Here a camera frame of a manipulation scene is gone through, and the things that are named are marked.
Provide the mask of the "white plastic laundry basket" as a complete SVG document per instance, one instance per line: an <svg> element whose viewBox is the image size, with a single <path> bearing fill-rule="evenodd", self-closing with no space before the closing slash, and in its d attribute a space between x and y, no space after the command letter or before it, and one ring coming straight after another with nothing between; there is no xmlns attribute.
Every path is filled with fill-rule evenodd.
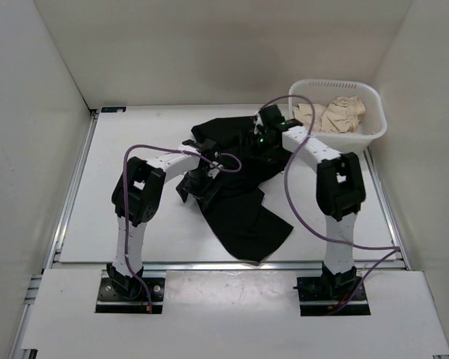
<svg viewBox="0 0 449 359"><path fill-rule="evenodd" d="M387 130L382 102L379 94L371 86L361 82L346 82L325 79L303 79L295 82L289 89L289 114L294 117L292 107L306 103L300 99L307 97L311 104L327 106L336 97L358 96L366 107L366 115L354 133L335 134L313 132L313 135L328 146L341 152L361 153L375 139L382 137Z"/></svg>

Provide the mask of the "white front cover board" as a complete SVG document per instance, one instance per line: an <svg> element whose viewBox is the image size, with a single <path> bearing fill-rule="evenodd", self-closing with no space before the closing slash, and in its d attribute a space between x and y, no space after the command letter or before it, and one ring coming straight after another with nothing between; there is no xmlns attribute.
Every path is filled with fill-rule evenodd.
<svg viewBox="0 0 449 359"><path fill-rule="evenodd" d="M304 317L290 271L171 271L158 315L95 311L100 272L44 273L22 341L39 358L432 358L449 354L416 271L367 281L368 316Z"/></svg>

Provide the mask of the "beige trousers in basket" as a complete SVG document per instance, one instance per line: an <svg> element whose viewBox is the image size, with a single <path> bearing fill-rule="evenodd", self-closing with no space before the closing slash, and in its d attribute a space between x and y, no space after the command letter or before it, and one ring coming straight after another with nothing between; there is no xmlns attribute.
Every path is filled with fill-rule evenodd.
<svg viewBox="0 0 449 359"><path fill-rule="evenodd" d="M358 96L339 96L327 106L299 103L292 107L294 117L306 127L314 119L313 132L354 133L366 115L366 107Z"/></svg>

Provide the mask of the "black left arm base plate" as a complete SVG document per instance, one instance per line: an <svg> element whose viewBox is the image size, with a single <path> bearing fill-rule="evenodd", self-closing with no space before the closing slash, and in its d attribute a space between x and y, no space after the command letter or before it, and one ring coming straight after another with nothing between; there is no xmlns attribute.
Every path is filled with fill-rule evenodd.
<svg viewBox="0 0 449 359"><path fill-rule="evenodd" d="M143 269L138 272L144 286L132 279L131 292L119 286L109 275L102 273L95 304L96 313L161 314L165 296L165 277Z"/></svg>

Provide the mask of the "black trousers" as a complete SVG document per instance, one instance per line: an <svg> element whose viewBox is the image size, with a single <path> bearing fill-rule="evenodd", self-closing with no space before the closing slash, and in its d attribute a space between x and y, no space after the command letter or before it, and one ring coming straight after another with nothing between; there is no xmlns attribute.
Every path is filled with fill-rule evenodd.
<svg viewBox="0 0 449 359"><path fill-rule="evenodd" d="M270 148L261 155L251 153L248 136L254 129L251 117L218 117L195 125L191 133L203 143L211 140L224 153L242 163L236 174L220 172L214 183L219 190L201 213L225 250L237 258L259 263L284 243L293 226L262 205L259 186L282 172L290 152Z"/></svg>

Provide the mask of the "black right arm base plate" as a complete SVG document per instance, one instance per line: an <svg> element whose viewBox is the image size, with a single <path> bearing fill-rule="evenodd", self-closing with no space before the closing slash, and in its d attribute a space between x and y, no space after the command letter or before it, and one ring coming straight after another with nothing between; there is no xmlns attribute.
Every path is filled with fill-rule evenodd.
<svg viewBox="0 0 449 359"><path fill-rule="evenodd" d="M369 316L366 289L358 277L355 283L332 292L321 277L297 277L300 316Z"/></svg>

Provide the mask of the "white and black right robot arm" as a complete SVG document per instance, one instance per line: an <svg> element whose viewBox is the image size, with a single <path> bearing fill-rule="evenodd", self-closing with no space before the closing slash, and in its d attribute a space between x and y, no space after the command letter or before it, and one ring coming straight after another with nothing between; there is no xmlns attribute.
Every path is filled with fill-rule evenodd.
<svg viewBox="0 0 449 359"><path fill-rule="evenodd" d="M326 220L321 293L337 299L353 291L358 283L354 226L366 198L358 156L328 147L298 120L285 119L277 105L262 108L251 120L253 129L246 141L253 154L263 157L271 150L286 150L291 161L300 159L317 176L316 201Z"/></svg>

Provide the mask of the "black corner label sticker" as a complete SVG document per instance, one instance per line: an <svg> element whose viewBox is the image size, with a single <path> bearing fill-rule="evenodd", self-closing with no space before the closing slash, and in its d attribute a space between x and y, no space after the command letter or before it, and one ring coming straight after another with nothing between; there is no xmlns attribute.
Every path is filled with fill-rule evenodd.
<svg viewBox="0 0 449 359"><path fill-rule="evenodd" d="M124 113L126 106L106 106L100 109L101 113Z"/></svg>

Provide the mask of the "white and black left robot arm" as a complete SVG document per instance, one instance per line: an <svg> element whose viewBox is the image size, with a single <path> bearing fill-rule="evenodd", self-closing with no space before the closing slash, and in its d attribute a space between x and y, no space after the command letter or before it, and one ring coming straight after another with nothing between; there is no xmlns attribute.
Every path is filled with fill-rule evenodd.
<svg viewBox="0 0 449 359"><path fill-rule="evenodd" d="M181 200L192 196L207 208L221 188L216 177L242 169L233 154L219 151L214 141L200 144L188 139L176 149L146 144L131 146L123 156L123 170L112 193L118 222L117 250L106 266L112 287L126 300L146 298L152 303L145 283L142 262L144 234L155 216L167 182L182 176L176 187Z"/></svg>

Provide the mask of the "aluminium left frame rail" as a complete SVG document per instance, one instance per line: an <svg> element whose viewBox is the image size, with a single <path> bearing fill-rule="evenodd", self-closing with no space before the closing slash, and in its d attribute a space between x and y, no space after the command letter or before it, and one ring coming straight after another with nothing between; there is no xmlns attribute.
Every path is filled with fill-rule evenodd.
<svg viewBox="0 0 449 359"><path fill-rule="evenodd" d="M87 131L85 133L81 149L79 151L79 156L73 169L73 174L67 189L67 194L49 242L48 253L45 257L43 265L40 268L40 272L38 274L33 274L30 281L28 282L28 288L22 306L18 328L16 330L9 354L7 356L8 358L37 357L36 349L22 349L21 345L23 336L25 334L25 327L28 324L28 319L31 314L31 307L37 297L43 273L45 272L45 270L51 269L53 267L55 258L61 253L61 249L63 248L64 237L67 232L68 224L70 222L70 216L73 211L73 206L79 189L79 183L81 181L83 170L85 168L85 163L88 157L89 149L91 147L91 142L93 140L94 131L100 115L100 110L92 109L90 110L90 114L91 116L90 120L88 121Z"/></svg>

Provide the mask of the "aluminium front frame rail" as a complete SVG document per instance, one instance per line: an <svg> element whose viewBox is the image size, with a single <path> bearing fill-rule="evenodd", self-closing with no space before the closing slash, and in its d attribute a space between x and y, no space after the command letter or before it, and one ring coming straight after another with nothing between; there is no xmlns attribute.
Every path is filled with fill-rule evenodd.
<svg viewBox="0 0 449 359"><path fill-rule="evenodd" d="M371 262L357 262L357 269L370 269L375 264ZM321 269L321 262L270 262L260 265L232 262L148 262L144 263L145 271L245 271L245 270L284 270L284 271L318 271ZM102 269L105 270L105 263L63 263L54 262L51 269ZM384 270L406 270L402 260L385 261L378 265L378 269Z"/></svg>

